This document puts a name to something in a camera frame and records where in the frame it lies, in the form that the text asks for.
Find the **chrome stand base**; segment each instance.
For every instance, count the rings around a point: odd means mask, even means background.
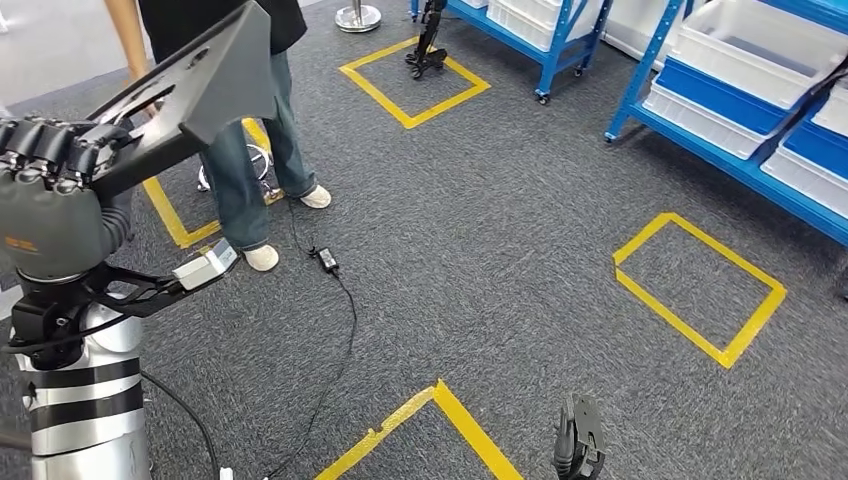
[[[336,12],[336,25],[343,32],[370,32],[380,26],[380,11],[369,5],[362,5],[361,15],[357,17],[354,7],[345,7]]]

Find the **power adapter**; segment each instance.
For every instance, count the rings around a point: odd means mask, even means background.
[[[332,274],[338,275],[339,264],[336,262],[336,259],[333,257],[333,254],[330,252],[329,248],[322,248],[318,250],[316,253],[318,256],[318,260],[321,260],[321,266],[324,268],[324,271]]]

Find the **gray carpet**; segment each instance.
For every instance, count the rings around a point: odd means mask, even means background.
[[[554,478],[551,424],[570,391],[599,400],[610,444],[602,478],[848,478],[848,306],[832,292],[843,249],[649,131],[605,144],[633,68],[605,47],[583,78],[557,78],[545,108],[533,101],[538,67],[445,22],[440,43],[492,88],[404,129],[338,71],[416,33],[404,6],[373,3],[384,25],[358,36],[332,24],[344,1],[307,7],[311,30],[291,52],[304,153],[335,198],[327,211],[297,206],[297,225],[333,248],[360,326],[355,358],[284,478],[314,477],[437,378],[528,479]],[[375,84],[410,99],[454,88],[386,72],[396,77]],[[79,115],[118,85],[23,107]],[[214,214],[193,173],[182,165],[160,180],[200,225]],[[142,194],[137,205],[138,239],[118,261],[165,272],[187,252]],[[146,322],[147,368],[196,407],[237,478],[261,478],[296,448],[350,325],[344,294],[294,249],[286,206],[271,208],[280,267],[259,276],[240,265]],[[789,292],[731,370],[614,278],[612,253],[666,211]],[[622,268],[720,346],[764,294],[675,227]],[[0,360],[0,415],[23,427],[15,378],[12,359]],[[147,391],[158,478],[201,478],[195,427]],[[0,470],[27,478],[20,455],[4,452]],[[345,478],[491,474],[431,405]]]

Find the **jeans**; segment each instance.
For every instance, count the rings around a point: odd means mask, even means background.
[[[303,164],[295,136],[289,97],[291,73],[286,52],[271,57],[276,92],[276,114],[263,120],[271,143],[274,173],[286,196],[300,198],[312,193],[315,173]],[[233,122],[215,138],[200,159],[218,206],[224,237],[236,249],[252,250],[268,241],[268,208],[259,188],[247,151],[241,122]]]

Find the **person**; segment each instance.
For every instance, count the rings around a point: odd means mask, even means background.
[[[148,72],[142,23],[158,63],[222,20],[246,0],[104,0],[127,57],[133,80]],[[286,51],[306,33],[298,0],[259,0],[271,17],[271,72],[276,84],[276,115],[264,120],[277,181],[285,194],[311,208],[330,205],[330,193],[303,163],[289,97],[291,74]],[[260,190],[240,122],[226,127],[201,161],[215,196],[221,229],[258,271],[277,265],[279,255],[268,245],[268,208]]]

